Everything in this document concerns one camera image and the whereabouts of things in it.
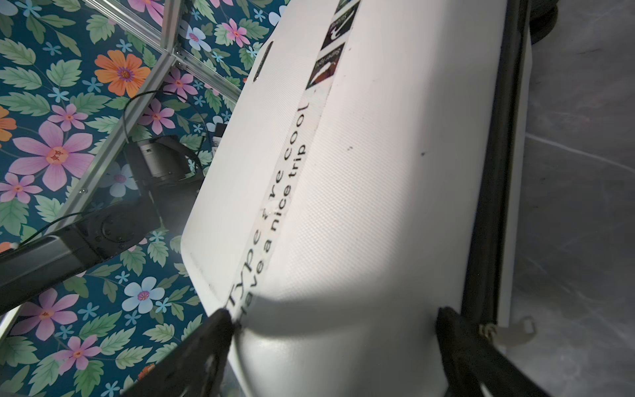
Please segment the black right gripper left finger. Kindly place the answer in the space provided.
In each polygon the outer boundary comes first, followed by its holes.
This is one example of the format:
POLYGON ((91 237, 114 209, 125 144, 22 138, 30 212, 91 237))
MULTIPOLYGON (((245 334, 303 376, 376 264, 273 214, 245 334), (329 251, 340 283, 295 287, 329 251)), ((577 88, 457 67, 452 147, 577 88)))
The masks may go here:
POLYGON ((217 396, 235 325, 219 309, 123 394, 130 397, 217 396))

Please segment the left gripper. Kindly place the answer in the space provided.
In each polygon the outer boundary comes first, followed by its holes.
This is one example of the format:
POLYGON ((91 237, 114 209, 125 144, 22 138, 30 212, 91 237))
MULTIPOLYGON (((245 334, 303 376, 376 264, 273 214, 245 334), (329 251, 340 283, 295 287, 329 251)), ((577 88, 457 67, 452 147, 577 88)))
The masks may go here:
POLYGON ((124 154, 140 194, 150 201, 161 225, 183 233, 204 182, 197 154, 175 135, 129 142, 124 154))

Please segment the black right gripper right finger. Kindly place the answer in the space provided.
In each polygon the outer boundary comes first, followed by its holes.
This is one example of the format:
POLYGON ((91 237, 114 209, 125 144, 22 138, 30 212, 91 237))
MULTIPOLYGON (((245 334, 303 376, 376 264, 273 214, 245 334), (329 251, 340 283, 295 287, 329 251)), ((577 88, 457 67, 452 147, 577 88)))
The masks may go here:
POLYGON ((436 335, 448 382, 448 396, 546 396, 496 349, 483 332, 450 307, 438 309, 436 335))

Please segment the white hard-shell suitcase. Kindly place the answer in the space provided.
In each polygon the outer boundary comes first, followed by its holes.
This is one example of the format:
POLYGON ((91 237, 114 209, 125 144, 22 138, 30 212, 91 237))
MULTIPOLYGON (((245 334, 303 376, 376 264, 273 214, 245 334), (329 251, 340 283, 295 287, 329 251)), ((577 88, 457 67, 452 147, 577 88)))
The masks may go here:
POLYGON ((245 395, 448 396, 443 307, 503 355, 536 336, 509 319, 530 8, 287 7, 181 242, 245 395))

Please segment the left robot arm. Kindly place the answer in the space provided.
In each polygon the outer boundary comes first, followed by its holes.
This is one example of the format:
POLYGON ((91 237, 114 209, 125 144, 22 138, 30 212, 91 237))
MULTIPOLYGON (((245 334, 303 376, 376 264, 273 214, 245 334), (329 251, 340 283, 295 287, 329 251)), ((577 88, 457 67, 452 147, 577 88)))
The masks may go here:
POLYGON ((204 176, 198 155, 175 136, 124 149, 139 197, 92 213, 1 255, 1 312, 82 271, 111 260, 150 232, 181 233, 204 176))

